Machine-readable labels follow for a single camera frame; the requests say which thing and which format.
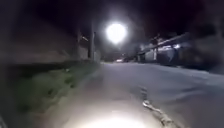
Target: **vegetation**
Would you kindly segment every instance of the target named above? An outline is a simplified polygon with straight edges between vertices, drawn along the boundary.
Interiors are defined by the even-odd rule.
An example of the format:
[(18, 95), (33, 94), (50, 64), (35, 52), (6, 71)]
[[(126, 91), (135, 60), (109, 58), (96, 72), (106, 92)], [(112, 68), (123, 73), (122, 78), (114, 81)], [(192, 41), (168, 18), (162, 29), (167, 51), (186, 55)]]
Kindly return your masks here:
[(91, 62), (20, 65), (13, 86), (18, 109), (22, 112), (45, 111), (96, 69)]

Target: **glowing street lamp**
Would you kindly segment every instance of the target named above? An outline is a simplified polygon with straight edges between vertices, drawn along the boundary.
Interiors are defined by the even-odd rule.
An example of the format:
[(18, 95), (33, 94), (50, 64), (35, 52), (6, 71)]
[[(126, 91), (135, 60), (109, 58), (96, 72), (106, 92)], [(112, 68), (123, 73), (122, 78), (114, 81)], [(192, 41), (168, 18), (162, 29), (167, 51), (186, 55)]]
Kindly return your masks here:
[(106, 35), (113, 44), (117, 45), (127, 36), (127, 30), (123, 25), (113, 23), (107, 27)]

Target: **street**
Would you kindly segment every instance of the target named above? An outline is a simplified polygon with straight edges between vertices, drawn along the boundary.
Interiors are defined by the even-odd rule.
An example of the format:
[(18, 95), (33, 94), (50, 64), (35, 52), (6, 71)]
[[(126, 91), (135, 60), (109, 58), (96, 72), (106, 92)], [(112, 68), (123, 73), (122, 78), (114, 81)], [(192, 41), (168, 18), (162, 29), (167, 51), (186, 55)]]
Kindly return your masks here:
[(78, 89), (72, 101), (68, 100), (72, 105), (66, 108), (67, 113), (58, 111), (51, 121), (57, 127), (61, 127), (57, 124), (64, 128), (80, 127), (80, 124), (112, 114), (134, 117), (146, 127), (160, 128), (160, 122), (142, 105), (141, 90), (144, 89), (147, 99), (179, 126), (222, 128), (223, 83), (223, 76), (204, 71), (150, 64), (103, 63)]

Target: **night sky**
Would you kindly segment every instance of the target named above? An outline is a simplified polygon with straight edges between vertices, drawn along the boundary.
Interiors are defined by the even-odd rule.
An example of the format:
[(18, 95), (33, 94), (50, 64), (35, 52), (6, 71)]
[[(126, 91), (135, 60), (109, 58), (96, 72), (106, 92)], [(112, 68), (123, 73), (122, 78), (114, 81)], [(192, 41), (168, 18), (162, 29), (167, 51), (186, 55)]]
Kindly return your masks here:
[(74, 33), (77, 26), (87, 31), (91, 16), (107, 19), (114, 5), (127, 14), (137, 15), (146, 33), (183, 33), (203, 10), (200, 0), (40, 0), (38, 6), (30, 8), (52, 24)]

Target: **asphalt road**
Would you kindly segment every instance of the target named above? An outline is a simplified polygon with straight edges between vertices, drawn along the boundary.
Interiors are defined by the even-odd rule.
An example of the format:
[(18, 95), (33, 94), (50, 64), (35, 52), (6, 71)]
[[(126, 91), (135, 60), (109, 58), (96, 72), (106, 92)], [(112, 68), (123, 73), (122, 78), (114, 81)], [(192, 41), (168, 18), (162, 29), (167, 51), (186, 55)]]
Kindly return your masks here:
[[(108, 115), (134, 117), (149, 128), (160, 128), (160, 122), (142, 106), (142, 90), (179, 126), (224, 127), (223, 76), (151, 64), (104, 63), (72, 98), (67, 115), (73, 116), (64, 122), (64, 128), (79, 127)], [(64, 118), (62, 113), (58, 113), (59, 120)]]

